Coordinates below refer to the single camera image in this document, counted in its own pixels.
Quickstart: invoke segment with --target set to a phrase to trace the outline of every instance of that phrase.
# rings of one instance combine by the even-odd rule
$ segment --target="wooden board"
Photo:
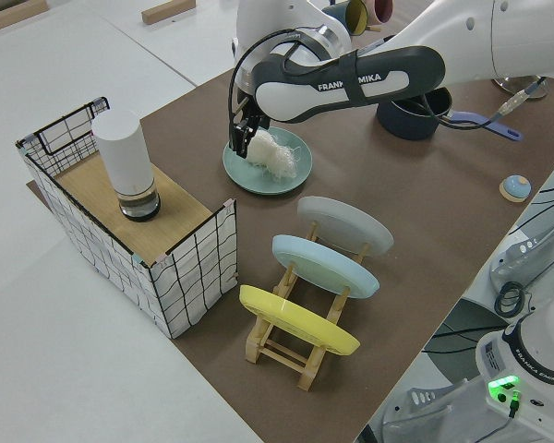
[[[193,9],[194,7],[195,0],[171,0],[170,2],[162,3],[161,5],[141,11],[141,19],[147,25],[151,25],[165,18]]]
[[[0,29],[41,14],[49,9],[45,0],[27,0],[20,5],[0,11]]]
[[[121,213],[98,152],[56,177],[65,190],[148,266],[211,216],[185,189],[156,166],[152,168],[162,205],[153,219],[143,222],[131,221]]]

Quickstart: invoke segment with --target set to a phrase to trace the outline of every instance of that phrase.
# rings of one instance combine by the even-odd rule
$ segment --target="brown mat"
[[[228,79],[219,76],[142,125],[152,162],[187,192],[208,208],[237,199],[241,283],[267,290],[277,283],[283,269],[271,239],[306,233],[295,216],[302,196],[354,205],[384,223],[396,243],[364,261],[381,289],[350,300],[340,320],[362,345],[348,357],[327,354],[310,392],[283,365],[263,356],[258,365],[245,361],[254,318],[237,289],[174,343],[263,440],[352,442],[524,209],[500,195],[500,181],[521,174],[537,191],[554,169],[554,81],[546,99],[505,119],[524,132],[520,143],[443,127],[431,140],[403,141],[378,124],[375,106],[275,124],[305,140],[314,167],[298,189],[261,197],[223,169]],[[490,81],[451,92],[455,109],[481,114],[508,98]],[[326,313],[331,297],[300,281],[291,300]]]

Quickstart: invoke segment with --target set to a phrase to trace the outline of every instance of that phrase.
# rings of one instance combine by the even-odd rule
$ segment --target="blue handle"
[[[474,123],[478,125],[485,123],[487,120],[484,115],[464,111],[454,111],[450,118],[451,123]],[[513,141],[521,141],[524,138],[521,132],[497,122],[484,126],[484,129]]]

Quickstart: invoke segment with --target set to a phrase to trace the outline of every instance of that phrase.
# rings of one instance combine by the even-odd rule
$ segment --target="grid pattern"
[[[105,98],[88,103],[17,142],[18,151],[80,254],[176,338],[237,284],[235,201],[148,267],[54,180],[96,151],[90,122],[106,109]]]

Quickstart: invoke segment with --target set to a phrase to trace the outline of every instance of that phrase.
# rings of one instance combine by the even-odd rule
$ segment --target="white canister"
[[[104,111],[92,120],[92,134],[121,212],[138,222],[156,215],[160,197],[139,118],[127,110]]]

